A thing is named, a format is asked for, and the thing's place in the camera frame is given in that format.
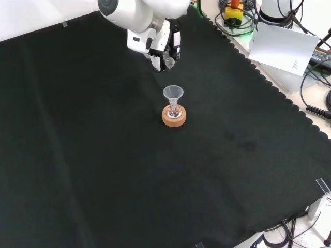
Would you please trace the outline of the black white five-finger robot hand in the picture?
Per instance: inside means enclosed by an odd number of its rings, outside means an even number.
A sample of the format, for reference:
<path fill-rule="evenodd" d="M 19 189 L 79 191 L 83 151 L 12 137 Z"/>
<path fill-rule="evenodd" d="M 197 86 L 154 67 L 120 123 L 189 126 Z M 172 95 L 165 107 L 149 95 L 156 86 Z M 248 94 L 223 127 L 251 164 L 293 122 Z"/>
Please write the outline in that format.
<path fill-rule="evenodd" d="M 180 59 L 181 33 L 177 19 L 163 22 L 159 32 L 148 28 L 142 33 L 127 31 L 127 47 L 142 53 L 152 64 L 154 71 L 170 70 Z"/>

